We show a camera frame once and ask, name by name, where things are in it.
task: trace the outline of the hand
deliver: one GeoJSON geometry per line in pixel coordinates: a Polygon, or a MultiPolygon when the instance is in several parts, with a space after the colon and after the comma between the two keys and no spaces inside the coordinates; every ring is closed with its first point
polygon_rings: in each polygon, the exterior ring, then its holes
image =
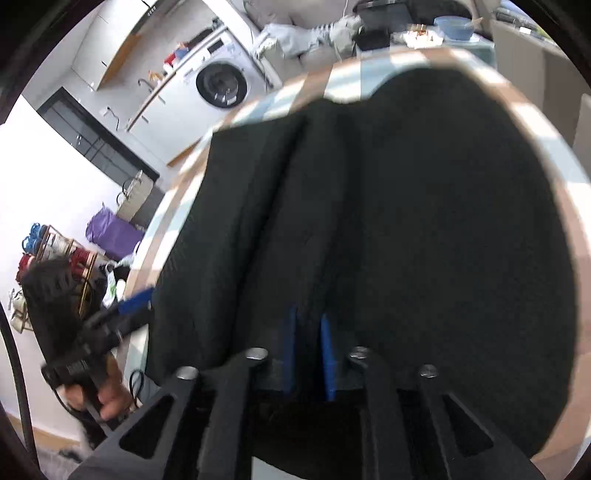
{"type": "MultiPolygon", "coordinates": [[[[111,355],[107,357],[107,380],[99,388],[99,401],[103,404],[100,417],[110,420],[126,412],[133,399],[129,391],[121,383],[123,375],[119,371],[117,361],[111,355]]],[[[70,407],[75,410],[84,410],[84,393],[80,385],[72,385],[64,389],[64,396],[70,407]]]]}

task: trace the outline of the kitchen cabinet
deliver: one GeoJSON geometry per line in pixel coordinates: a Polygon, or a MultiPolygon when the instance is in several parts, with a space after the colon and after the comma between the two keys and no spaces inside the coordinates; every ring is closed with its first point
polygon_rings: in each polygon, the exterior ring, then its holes
{"type": "Polygon", "coordinates": [[[167,163],[184,150],[184,146],[176,141],[177,128],[174,112],[167,109],[166,103],[157,95],[129,131],[162,162],[167,163]]]}
{"type": "Polygon", "coordinates": [[[109,24],[96,17],[74,58],[72,70],[92,88],[97,88],[120,45],[109,24]]]}
{"type": "Polygon", "coordinates": [[[123,42],[148,8],[142,0],[107,0],[99,10],[99,17],[112,27],[115,35],[120,35],[123,42]]]}
{"type": "MultiPolygon", "coordinates": [[[[141,0],[107,0],[80,45],[72,70],[96,90],[121,45],[147,11],[148,5],[141,0]]],[[[116,70],[124,57],[113,63],[116,70]]]]}

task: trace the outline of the black cable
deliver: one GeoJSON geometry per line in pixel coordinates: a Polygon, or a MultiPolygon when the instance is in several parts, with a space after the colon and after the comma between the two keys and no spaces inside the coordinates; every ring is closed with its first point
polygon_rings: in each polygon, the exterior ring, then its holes
{"type": "Polygon", "coordinates": [[[135,368],[131,372],[131,375],[129,376],[129,391],[131,392],[131,397],[134,399],[135,408],[139,408],[138,407],[138,397],[144,388],[144,382],[145,382],[145,373],[142,372],[139,368],[135,368]],[[138,387],[137,391],[135,390],[135,384],[134,384],[134,375],[135,374],[139,374],[139,387],[138,387]]]}
{"type": "Polygon", "coordinates": [[[66,412],[68,412],[70,415],[72,415],[76,420],[78,420],[79,422],[82,422],[82,423],[86,423],[88,425],[94,425],[94,424],[98,423],[95,419],[84,415],[84,413],[82,413],[81,411],[74,410],[73,408],[68,407],[64,403],[64,401],[61,399],[60,394],[57,392],[57,390],[55,390],[55,389],[51,389],[51,390],[52,390],[53,394],[56,396],[57,401],[60,403],[60,405],[62,407],[64,407],[64,410],[66,412]]]}
{"type": "Polygon", "coordinates": [[[18,409],[21,414],[22,435],[25,440],[25,447],[27,448],[31,459],[39,467],[39,458],[37,457],[37,448],[35,447],[35,438],[33,437],[33,423],[31,421],[31,410],[29,409],[29,401],[27,398],[27,387],[25,386],[25,377],[22,373],[21,359],[18,356],[17,344],[12,336],[10,323],[4,313],[4,307],[0,303],[0,330],[4,338],[4,344],[8,352],[10,366],[12,368],[12,376],[14,377],[14,385],[17,389],[18,409]]]}

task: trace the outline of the wall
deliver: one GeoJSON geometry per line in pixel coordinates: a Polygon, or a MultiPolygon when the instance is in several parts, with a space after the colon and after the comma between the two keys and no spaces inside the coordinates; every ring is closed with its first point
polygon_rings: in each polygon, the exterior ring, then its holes
{"type": "Polygon", "coordinates": [[[148,71],[162,71],[163,60],[180,41],[189,41],[211,25],[215,14],[201,0],[187,0],[164,17],[152,30],[143,35],[117,75],[99,90],[94,91],[74,71],[69,70],[59,81],[60,85],[105,126],[132,152],[157,171],[160,179],[156,185],[166,190],[174,174],[165,162],[156,157],[136,138],[125,131],[125,125],[149,95],[148,88],[138,86],[140,78],[148,79],[148,71]],[[102,116],[100,111],[110,106],[111,114],[102,116]]]}
{"type": "Polygon", "coordinates": [[[94,21],[99,7],[86,15],[68,34],[61,39],[51,51],[43,63],[39,66],[35,75],[29,80],[22,92],[35,110],[61,86],[61,78],[70,71],[80,44],[94,21]]]}
{"type": "MultiPolygon", "coordinates": [[[[22,256],[21,241],[33,222],[50,223],[88,246],[86,225],[102,202],[116,209],[120,187],[82,157],[20,97],[0,127],[0,300],[8,293],[22,256]]],[[[43,357],[32,332],[15,332],[34,426],[77,438],[77,422],[59,405],[42,379],[43,357]]],[[[0,342],[0,401],[18,415],[18,403],[4,343],[0,342]]]]}

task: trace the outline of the cushion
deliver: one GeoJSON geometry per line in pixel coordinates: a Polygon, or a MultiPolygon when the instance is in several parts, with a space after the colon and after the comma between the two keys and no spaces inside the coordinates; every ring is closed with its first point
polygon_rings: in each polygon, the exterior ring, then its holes
{"type": "Polygon", "coordinates": [[[244,0],[244,10],[261,30],[269,23],[293,25],[287,9],[282,9],[281,2],[273,5],[273,2],[264,0],[244,0]]]}

